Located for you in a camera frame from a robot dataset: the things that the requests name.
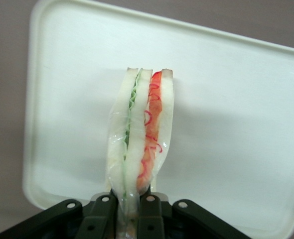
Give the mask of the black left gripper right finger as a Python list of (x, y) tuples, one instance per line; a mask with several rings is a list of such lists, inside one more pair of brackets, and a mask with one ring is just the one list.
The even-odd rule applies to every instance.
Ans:
[(156, 194), (141, 196), (138, 239), (247, 239), (248, 236), (195, 202), (171, 205)]

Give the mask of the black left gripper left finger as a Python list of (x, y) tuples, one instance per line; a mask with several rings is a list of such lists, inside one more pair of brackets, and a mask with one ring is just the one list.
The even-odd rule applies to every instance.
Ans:
[(88, 204), (64, 200), (0, 233), (0, 239), (113, 239), (118, 200), (100, 194)]

